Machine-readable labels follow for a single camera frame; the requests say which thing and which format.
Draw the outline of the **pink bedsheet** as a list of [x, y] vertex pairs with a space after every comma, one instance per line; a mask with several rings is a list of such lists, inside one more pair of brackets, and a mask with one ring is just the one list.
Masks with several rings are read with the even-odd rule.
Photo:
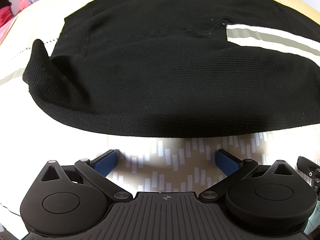
[[[30, 5], [29, 0], [19, 0], [18, 3], [18, 13], [20, 13], [23, 9]], [[1, 43], [4, 41], [11, 25], [14, 23], [14, 20], [17, 16], [14, 16], [11, 20], [9, 20], [5, 25], [1, 27]]]

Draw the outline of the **black knit pants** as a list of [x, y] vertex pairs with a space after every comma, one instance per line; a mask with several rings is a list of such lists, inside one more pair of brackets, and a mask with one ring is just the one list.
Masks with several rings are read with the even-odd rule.
[[95, 0], [33, 43], [23, 81], [53, 119], [134, 137], [222, 137], [319, 123], [319, 66], [227, 40], [234, 24], [319, 41], [274, 0]]

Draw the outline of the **yellow white patterned bedsheet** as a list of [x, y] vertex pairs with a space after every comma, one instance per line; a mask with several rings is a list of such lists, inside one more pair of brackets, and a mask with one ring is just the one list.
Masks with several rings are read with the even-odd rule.
[[[304, 156], [319, 162], [319, 126], [219, 138], [165, 139], [119, 137], [63, 125], [33, 101], [22, 74], [37, 38], [52, 52], [64, 19], [92, 0], [40, 0], [22, 10], [1, 43], [1, 226], [17, 238], [27, 230], [20, 204], [49, 160], [72, 165], [110, 149], [120, 160], [109, 179], [131, 193], [201, 192], [223, 179], [214, 166], [218, 148], [260, 164], [283, 159], [295, 166]], [[301, 0], [276, 0], [313, 20], [319, 13]]]

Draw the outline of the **red folded clothes pile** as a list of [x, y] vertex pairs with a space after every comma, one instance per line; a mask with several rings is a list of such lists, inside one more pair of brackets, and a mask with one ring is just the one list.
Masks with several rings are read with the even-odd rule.
[[14, 17], [9, 0], [0, 0], [0, 27]]

